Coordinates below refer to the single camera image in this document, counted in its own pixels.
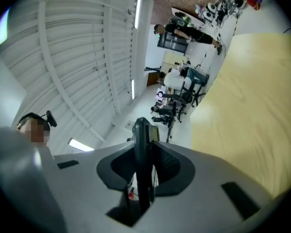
white wall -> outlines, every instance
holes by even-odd
[[[0,59],[0,127],[11,127],[27,92]]]
[[[126,142],[127,138],[132,137],[132,131],[125,128],[126,124],[129,120],[135,122],[140,117],[145,117],[152,125],[158,126],[161,141],[166,141],[168,133],[167,126],[153,122],[151,118],[155,117],[156,113],[150,113],[150,108],[157,101],[155,99],[155,94],[159,87],[159,84],[147,87],[141,98],[136,99],[121,115],[114,119],[113,124],[115,128],[102,144],[101,148]]]
[[[150,25],[149,35],[147,39],[145,66],[150,68],[159,68],[162,65],[165,51],[174,52],[183,56],[182,53],[170,49],[164,49],[157,46],[159,40],[158,34],[154,34],[154,24]]]

headphones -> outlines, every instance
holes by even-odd
[[[42,120],[44,120],[46,123],[48,123],[50,126],[52,126],[52,127],[54,127],[54,128],[57,127],[57,122],[56,122],[55,118],[53,117],[51,111],[47,111],[47,113],[44,114],[43,116],[39,116],[39,115],[37,115],[37,114],[35,114],[35,113],[33,113],[33,112],[30,112],[30,113],[24,115],[24,116],[19,120],[19,122],[20,122],[21,120],[27,118],[27,117],[32,117],[32,118],[34,118],[34,119],[42,119]]]

ceiling beam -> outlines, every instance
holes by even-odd
[[[60,79],[58,78],[58,75],[56,73],[56,70],[55,70],[55,67],[54,67],[50,52],[49,52],[46,25],[45,25],[45,10],[46,10],[46,1],[45,0],[39,1],[39,9],[38,9],[39,40],[40,40],[42,55],[45,61],[45,65],[50,74],[50,77],[53,83],[55,84],[59,94],[61,95],[63,100],[66,102],[68,107],[71,109],[71,111],[85,125],[85,127],[89,129],[90,132],[92,132],[95,136],[97,136],[101,141],[104,142],[105,139],[89,124],[89,122],[81,115],[79,110],[73,104],[70,97],[68,96],[65,89],[63,88],[62,83],[60,82]]]
[[[112,0],[106,0],[107,3],[111,4]],[[111,20],[112,20],[112,7],[105,6],[103,13],[103,33],[104,33],[104,44],[106,51],[106,66],[107,73],[111,88],[111,94],[113,97],[113,101],[115,104],[115,109],[118,114],[121,114],[121,108],[119,104],[119,100],[116,93],[115,81],[114,81],[114,73],[113,73],[113,57],[112,57],[112,48],[111,48]]]

white floor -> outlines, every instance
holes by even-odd
[[[234,34],[236,21],[234,17],[228,18],[218,32],[221,34],[221,38],[225,44],[226,53],[228,52]],[[242,15],[238,19],[235,35],[245,33],[283,33],[290,27],[291,23],[287,20],[277,3],[274,0],[263,0],[263,4],[258,11],[255,11],[250,6],[247,6],[243,10]],[[209,26],[206,28],[205,33],[213,37],[216,36],[213,34],[213,28]],[[209,47],[209,45],[206,44],[190,43],[186,51],[186,56],[189,57],[193,66],[200,64],[202,61],[200,70],[210,75],[208,84],[202,90],[202,92],[207,92],[218,75],[225,59],[224,50],[222,50],[221,55],[218,56],[216,49],[212,46]],[[152,96],[152,93],[153,96],[155,96],[154,93],[156,89],[156,87],[147,88],[143,96],[149,97]],[[187,115],[181,116],[182,123],[179,123],[177,120],[175,121],[171,131],[172,138],[169,140],[170,143],[186,148],[191,147],[190,115],[195,108],[188,105],[186,108]]]

wall-mounted light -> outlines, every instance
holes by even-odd
[[[135,98],[135,81],[134,80],[131,81],[131,97],[132,99]]]
[[[135,14],[135,24],[134,27],[137,29],[139,26],[139,16],[140,16],[141,0],[137,0],[136,14]]]
[[[2,44],[8,37],[8,15],[10,8],[4,12],[0,18],[0,44]]]
[[[76,141],[75,139],[71,138],[69,141],[68,141],[68,144],[69,146],[72,146],[76,149],[79,149],[79,150],[82,150],[84,152],[88,152],[88,151],[93,151],[94,149],[87,146],[87,145],[84,145],[83,143],[81,142],[78,142]]]

